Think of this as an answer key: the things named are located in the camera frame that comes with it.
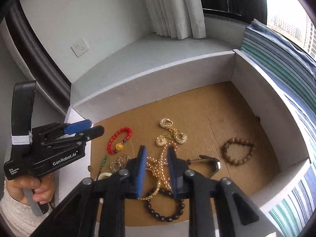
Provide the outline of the white fleece sleeve forearm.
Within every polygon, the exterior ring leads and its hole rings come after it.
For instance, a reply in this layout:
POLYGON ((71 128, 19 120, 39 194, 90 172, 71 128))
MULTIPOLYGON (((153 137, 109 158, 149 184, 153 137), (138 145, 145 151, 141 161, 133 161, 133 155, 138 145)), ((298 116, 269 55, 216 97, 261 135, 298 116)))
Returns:
POLYGON ((30 206, 13 199, 6 189, 1 199, 1 215, 15 236, 31 236, 51 212, 49 208, 46 214, 35 216, 30 206))

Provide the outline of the person left hand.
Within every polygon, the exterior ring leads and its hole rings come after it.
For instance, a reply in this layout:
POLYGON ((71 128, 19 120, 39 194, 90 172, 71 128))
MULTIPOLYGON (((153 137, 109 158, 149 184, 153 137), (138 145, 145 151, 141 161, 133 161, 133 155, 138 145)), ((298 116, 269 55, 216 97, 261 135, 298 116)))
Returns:
POLYGON ((34 202, 46 204, 52 201, 55 192, 54 174, 50 173, 41 179, 24 175, 13 180, 5 179, 8 194, 16 201, 29 205, 23 189, 33 189, 32 199, 34 202))

